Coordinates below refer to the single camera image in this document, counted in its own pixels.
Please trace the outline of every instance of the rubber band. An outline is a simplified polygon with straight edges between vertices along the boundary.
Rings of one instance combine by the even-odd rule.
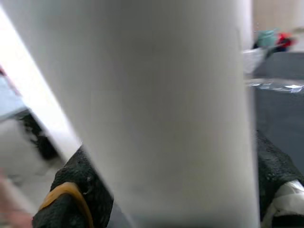
[[[40,206],[39,211],[51,205],[55,200],[58,199],[59,196],[63,194],[69,194],[75,199],[79,210],[87,220],[88,227],[94,228],[93,218],[90,209],[83,195],[80,193],[78,186],[75,183],[66,182],[54,188],[43,200],[43,203]]]

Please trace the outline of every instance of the wall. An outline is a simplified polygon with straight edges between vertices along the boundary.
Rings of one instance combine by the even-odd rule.
[[[253,0],[254,30],[304,26],[304,0]]]

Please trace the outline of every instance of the white pole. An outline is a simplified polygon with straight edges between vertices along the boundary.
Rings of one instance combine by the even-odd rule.
[[[234,0],[2,6],[134,227],[258,227]]]
[[[237,0],[237,22],[242,50],[253,46],[252,0]]]

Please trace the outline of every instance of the red object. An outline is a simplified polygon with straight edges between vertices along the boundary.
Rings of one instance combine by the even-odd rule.
[[[290,47],[295,44],[295,40],[291,38],[289,33],[279,33],[279,39],[276,44],[281,45],[284,48]]]

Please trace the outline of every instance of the gray table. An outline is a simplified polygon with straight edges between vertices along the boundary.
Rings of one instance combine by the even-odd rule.
[[[275,53],[253,75],[304,81],[304,53]],[[254,94],[257,128],[304,174],[304,93],[255,89]]]

